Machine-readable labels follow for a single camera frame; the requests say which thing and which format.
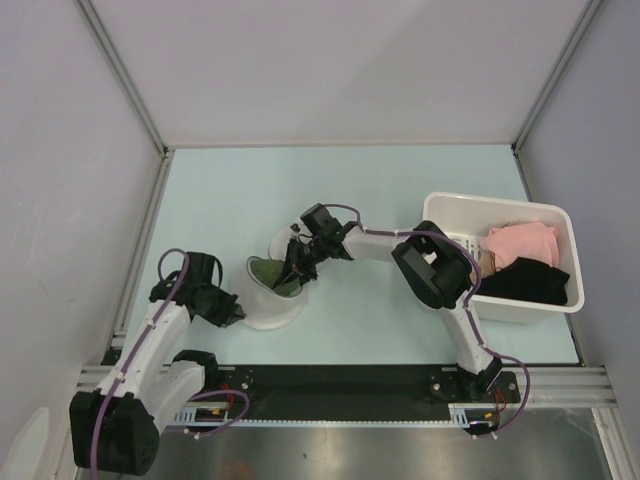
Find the green bra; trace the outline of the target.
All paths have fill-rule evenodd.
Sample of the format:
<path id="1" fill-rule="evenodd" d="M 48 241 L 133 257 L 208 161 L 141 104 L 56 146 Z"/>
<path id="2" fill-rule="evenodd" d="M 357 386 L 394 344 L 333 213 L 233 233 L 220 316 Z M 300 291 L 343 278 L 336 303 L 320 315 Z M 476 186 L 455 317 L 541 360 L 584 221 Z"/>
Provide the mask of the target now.
<path id="1" fill-rule="evenodd" d="M 276 293 L 272 289 L 274 281 L 282 270 L 282 265 L 283 261 L 281 260 L 262 259 L 259 257 L 250 257 L 248 259 L 249 273 L 258 284 L 282 297 L 293 297 L 300 294 L 302 288 L 296 293 Z"/>

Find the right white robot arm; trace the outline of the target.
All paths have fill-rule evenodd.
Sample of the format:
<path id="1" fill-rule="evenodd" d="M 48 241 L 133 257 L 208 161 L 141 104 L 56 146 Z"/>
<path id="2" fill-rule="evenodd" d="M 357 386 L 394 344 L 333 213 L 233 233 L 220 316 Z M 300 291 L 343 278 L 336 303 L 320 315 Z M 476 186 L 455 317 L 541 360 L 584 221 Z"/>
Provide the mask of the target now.
<path id="1" fill-rule="evenodd" d="M 268 286 L 276 292 L 301 287 L 316 280 L 329 259 L 394 263 L 417 300 L 440 314 L 464 371 L 463 393 L 486 400 L 497 389 L 502 361 L 484 341 L 472 303 L 480 270 L 471 254 L 431 221 L 404 231 L 371 229 L 360 216 L 341 223 L 331 214 L 333 207 L 315 204 L 290 226 L 283 267 Z"/>

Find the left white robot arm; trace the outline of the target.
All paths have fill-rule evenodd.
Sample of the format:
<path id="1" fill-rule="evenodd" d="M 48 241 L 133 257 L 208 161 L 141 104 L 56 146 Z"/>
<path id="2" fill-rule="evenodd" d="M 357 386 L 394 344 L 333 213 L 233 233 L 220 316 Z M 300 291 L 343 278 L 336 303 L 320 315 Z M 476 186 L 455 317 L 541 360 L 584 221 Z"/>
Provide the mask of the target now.
<path id="1" fill-rule="evenodd" d="M 216 327 L 244 318 L 237 296 L 222 287 L 218 258 L 182 251 L 182 266 L 160 275 L 151 289 L 146 316 L 132 343 L 90 392 L 74 395 L 69 407 L 73 459 L 92 476 L 101 472 L 145 475 L 157 456 L 164 430 L 183 406 L 219 397 L 228 407 L 221 428 L 241 420 L 249 410 L 248 395 L 227 388 L 214 354 L 183 350 L 166 373 L 160 371 L 169 351 L 201 317 Z"/>

